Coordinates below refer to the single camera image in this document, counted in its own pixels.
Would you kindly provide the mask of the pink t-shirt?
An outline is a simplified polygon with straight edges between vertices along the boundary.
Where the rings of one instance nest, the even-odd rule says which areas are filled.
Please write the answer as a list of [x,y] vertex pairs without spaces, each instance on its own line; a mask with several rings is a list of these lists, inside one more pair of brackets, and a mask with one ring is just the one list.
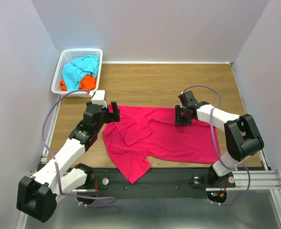
[[218,160],[206,122],[175,125],[173,108],[119,106],[120,121],[102,132],[107,153],[124,177],[134,184],[151,167],[147,157],[185,163]]

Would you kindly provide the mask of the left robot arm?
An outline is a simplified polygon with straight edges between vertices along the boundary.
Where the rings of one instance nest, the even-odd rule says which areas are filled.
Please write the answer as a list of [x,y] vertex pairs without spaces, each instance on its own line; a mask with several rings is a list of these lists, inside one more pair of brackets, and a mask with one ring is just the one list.
[[91,187],[94,183],[91,167],[78,165],[70,173],[66,171],[95,143],[104,124],[119,121],[120,110],[115,101],[111,102],[111,108],[88,102],[83,119],[53,159],[31,177],[24,176],[19,181],[16,208],[44,223],[63,197],[71,196],[77,187]]

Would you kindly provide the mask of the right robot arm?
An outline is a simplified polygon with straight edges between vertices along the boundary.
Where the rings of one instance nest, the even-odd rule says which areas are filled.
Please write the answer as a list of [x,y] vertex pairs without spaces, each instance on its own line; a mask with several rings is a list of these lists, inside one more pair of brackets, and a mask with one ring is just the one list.
[[[175,106],[175,125],[191,125],[193,120],[208,123],[218,160],[209,167],[208,183],[221,184],[245,159],[264,148],[263,138],[250,114],[237,115],[225,112],[206,101],[198,102],[192,91],[183,91],[178,96],[181,104]],[[214,128],[225,134],[226,149],[220,155]]]

